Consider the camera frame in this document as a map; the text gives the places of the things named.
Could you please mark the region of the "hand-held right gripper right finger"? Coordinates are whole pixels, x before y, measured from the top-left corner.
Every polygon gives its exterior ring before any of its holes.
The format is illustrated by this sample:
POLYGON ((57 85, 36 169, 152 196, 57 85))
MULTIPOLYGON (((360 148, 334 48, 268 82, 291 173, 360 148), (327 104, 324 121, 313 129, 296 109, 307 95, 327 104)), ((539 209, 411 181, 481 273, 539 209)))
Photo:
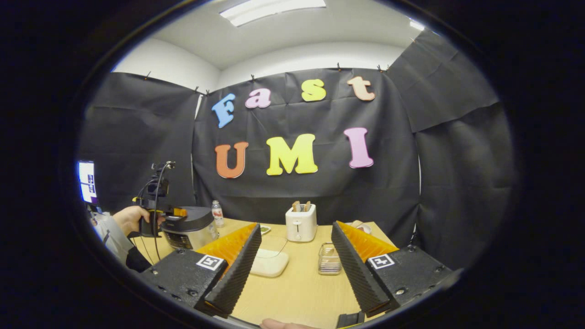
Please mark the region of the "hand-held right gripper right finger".
POLYGON ((399 249, 347 223, 332 225, 331 240, 360 310, 368 317, 419 300, 453 275, 418 246, 399 249))

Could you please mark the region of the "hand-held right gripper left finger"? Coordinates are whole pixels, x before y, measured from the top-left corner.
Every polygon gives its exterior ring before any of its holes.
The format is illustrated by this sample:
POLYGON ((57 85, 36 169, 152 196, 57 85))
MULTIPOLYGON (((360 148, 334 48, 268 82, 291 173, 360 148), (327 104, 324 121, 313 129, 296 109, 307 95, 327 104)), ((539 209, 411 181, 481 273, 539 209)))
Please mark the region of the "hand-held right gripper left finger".
POLYGON ((250 223, 197 250, 176 249, 141 277, 176 302, 209 316, 228 318, 261 242, 261 225, 250 223))

